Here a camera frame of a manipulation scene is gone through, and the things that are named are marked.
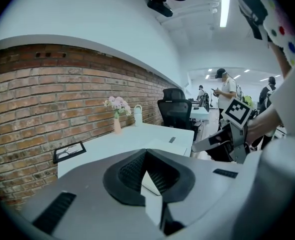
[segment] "fluorescent light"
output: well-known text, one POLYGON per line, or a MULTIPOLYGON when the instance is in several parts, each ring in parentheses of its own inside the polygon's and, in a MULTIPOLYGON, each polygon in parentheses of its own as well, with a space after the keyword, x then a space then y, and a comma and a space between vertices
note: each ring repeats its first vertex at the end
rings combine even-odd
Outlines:
POLYGON ((220 28, 225 28, 228 22, 230 9, 230 0, 221 0, 221 19, 219 22, 220 28))

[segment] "water bottle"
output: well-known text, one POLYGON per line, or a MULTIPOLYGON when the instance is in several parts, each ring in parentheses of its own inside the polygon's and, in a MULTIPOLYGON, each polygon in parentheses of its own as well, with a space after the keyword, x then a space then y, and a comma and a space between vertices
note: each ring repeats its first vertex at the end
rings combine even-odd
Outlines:
POLYGON ((135 126, 141 126, 143 124, 141 105, 136 105, 134 107, 134 120, 135 120, 135 126))

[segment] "hand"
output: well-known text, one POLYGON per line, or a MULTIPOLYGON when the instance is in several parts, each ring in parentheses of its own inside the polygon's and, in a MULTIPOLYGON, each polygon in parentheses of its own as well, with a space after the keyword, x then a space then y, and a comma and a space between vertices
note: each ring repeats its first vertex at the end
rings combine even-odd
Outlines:
POLYGON ((221 95, 222 94, 222 91, 221 90, 216 90, 215 92, 214 92, 214 95, 215 96, 219 96, 219 95, 221 95))

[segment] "white desk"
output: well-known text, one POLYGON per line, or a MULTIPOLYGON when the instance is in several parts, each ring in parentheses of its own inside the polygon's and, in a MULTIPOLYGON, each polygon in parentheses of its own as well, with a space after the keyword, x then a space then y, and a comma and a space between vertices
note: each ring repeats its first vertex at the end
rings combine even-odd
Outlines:
POLYGON ((58 163, 57 176, 64 174, 75 167, 108 158, 120 153, 139 150, 151 141, 157 139, 168 143, 175 137, 173 144, 186 148, 184 156, 189 157, 193 143, 194 132, 191 130, 176 129, 144 123, 140 127, 134 125, 122 129, 120 135, 114 132, 86 141, 83 143, 86 152, 58 163))
POLYGON ((205 107, 199 107, 198 109, 194 109, 192 107, 191 114, 189 116, 192 119, 196 120, 209 120, 209 112, 205 109, 205 107))

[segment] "man in white shirt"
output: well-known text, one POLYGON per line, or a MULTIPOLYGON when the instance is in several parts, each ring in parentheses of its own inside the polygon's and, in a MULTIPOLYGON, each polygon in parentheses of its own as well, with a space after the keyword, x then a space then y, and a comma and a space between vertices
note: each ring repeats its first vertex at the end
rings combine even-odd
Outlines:
POLYGON ((218 110, 219 117, 218 121, 220 121, 222 117, 223 110, 228 108, 229 102, 232 97, 237 96, 237 83, 236 81, 229 76, 224 68, 220 68, 217 70, 215 78, 221 83, 223 82, 221 90, 216 90, 214 92, 214 96, 218 97, 218 110))

